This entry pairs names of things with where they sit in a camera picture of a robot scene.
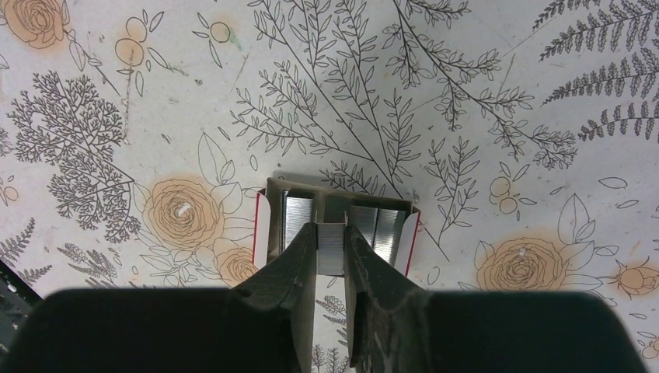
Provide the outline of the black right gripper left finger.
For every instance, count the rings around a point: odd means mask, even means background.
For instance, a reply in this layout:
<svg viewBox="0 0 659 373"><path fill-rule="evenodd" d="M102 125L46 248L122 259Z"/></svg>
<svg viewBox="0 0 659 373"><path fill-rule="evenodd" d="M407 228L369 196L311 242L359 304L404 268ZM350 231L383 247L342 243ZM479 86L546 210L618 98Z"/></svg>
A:
<svg viewBox="0 0 659 373"><path fill-rule="evenodd" d="M317 227L233 288L71 289L30 313L3 372L308 372Z"/></svg>

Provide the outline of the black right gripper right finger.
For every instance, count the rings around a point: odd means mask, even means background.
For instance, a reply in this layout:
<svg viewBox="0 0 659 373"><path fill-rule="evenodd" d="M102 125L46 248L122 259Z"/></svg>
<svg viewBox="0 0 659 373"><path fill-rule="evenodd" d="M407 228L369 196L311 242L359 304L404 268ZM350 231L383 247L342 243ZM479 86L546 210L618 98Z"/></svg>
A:
<svg viewBox="0 0 659 373"><path fill-rule="evenodd" d="M344 231L357 372L643 372L615 313L580 292L428 291Z"/></svg>

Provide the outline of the red staple box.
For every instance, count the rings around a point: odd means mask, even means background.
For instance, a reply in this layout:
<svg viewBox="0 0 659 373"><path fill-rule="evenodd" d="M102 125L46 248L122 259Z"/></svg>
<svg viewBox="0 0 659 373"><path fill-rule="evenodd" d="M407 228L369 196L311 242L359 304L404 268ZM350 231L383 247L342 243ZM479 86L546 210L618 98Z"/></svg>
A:
<svg viewBox="0 0 659 373"><path fill-rule="evenodd" d="M407 275L420 216L408 200L269 178L256 195L252 262L264 267L307 223L338 223L354 227L372 251Z"/></svg>

